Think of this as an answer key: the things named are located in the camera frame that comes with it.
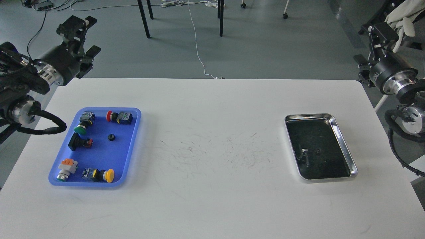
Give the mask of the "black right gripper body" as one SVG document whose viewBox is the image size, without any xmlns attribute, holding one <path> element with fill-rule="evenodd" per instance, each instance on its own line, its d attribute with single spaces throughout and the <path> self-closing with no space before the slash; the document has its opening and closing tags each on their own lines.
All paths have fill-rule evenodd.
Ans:
<svg viewBox="0 0 425 239">
<path fill-rule="evenodd" d="M 419 91 L 418 71 L 397 56 L 388 56 L 370 69 L 369 77 L 382 94 L 411 96 Z"/>
</svg>

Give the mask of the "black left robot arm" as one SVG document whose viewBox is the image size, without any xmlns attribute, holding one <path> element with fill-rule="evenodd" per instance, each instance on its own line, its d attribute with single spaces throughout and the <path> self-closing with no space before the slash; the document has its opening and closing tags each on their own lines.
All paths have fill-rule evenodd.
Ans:
<svg viewBox="0 0 425 239">
<path fill-rule="evenodd" d="M 0 113 L 1 142 L 18 131 L 32 135 L 64 132 L 67 125 L 57 116 L 41 109 L 41 103 L 28 93 L 47 94 L 52 85 L 66 86 L 73 78 L 82 78 L 93 68 L 94 57 L 101 51 L 92 46 L 84 50 L 85 36 L 96 18 L 71 16 L 56 33 L 62 37 L 38 59 L 23 55 L 10 42 L 1 44 Z"/>
</svg>

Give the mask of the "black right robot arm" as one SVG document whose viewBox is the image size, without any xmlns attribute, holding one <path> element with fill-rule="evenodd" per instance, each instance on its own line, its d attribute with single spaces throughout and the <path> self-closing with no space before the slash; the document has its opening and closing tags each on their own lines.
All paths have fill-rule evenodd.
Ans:
<svg viewBox="0 0 425 239">
<path fill-rule="evenodd" d="M 416 68 L 390 49 L 389 45 L 398 41 L 399 35 L 387 23 L 371 25 L 364 31 L 369 37 L 370 54 L 368 58 L 361 54 L 354 56 L 359 81 L 368 87 L 378 88 L 384 96 L 396 96 L 400 105 L 384 114 L 389 126 L 390 148 L 404 168 L 423 177 L 423 171 L 400 158 L 393 135 L 396 133 L 406 140 L 424 143 L 424 80 L 416 77 Z"/>
</svg>

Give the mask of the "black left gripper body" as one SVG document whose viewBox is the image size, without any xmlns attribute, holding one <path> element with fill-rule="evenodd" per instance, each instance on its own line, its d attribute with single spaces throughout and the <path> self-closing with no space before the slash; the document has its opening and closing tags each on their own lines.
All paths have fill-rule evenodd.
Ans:
<svg viewBox="0 0 425 239">
<path fill-rule="evenodd" d="M 67 47 L 65 44 L 51 48 L 35 59 L 38 75 L 48 86 L 66 86 L 73 78 L 82 78 L 80 61 L 83 48 Z"/>
</svg>

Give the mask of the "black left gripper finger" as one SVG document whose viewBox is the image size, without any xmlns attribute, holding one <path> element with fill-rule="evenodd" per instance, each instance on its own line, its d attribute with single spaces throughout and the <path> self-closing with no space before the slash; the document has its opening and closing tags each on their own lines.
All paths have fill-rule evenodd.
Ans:
<svg viewBox="0 0 425 239">
<path fill-rule="evenodd" d="M 85 36 L 97 19 L 87 16 L 85 19 L 71 16 L 64 23 L 59 24 L 56 33 L 62 37 L 63 43 L 68 50 L 80 50 L 85 42 Z"/>
<path fill-rule="evenodd" d="M 89 71 L 91 71 L 94 67 L 93 61 L 94 57 L 97 56 L 98 53 L 100 53 L 101 48 L 93 45 L 80 59 L 79 59 L 79 66 L 80 70 L 78 74 L 76 75 L 76 78 L 81 79 L 84 77 Z"/>
</svg>

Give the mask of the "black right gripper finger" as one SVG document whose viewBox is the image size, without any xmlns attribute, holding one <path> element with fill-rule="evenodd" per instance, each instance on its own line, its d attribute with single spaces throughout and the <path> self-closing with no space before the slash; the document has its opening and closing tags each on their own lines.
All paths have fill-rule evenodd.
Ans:
<svg viewBox="0 0 425 239">
<path fill-rule="evenodd" d="M 364 33 L 369 38 L 369 63 L 377 63 L 392 51 L 390 45 L 399 40 L 398 33 L 387 23 L 364 26 Z"/>
<path fill-rule="evenodd" d="M 359 82 L 369 88 L 375 87 L 375 84 L 372 82 L 369 76 L 370 70 L 372 68 L 370 62 L 368 62 L 363 55 L 354 55 L 353 59 L 357 63 L 357 68 L 359 69 Z"/>
</svg>

